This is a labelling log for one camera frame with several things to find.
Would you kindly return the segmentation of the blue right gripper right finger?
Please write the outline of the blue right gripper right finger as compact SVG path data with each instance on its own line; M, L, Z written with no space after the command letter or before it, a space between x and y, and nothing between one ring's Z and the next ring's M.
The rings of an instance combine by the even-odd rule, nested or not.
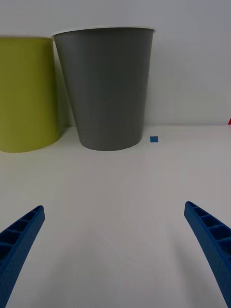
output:
M189 201L185 204L184 216L203 250L227 307L231 307L231 229Z

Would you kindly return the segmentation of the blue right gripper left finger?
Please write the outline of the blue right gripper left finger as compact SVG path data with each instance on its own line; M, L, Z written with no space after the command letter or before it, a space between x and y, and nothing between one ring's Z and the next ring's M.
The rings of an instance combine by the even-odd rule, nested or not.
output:
M33 242L45 221L37 206L0 233L0 307L6 307Z

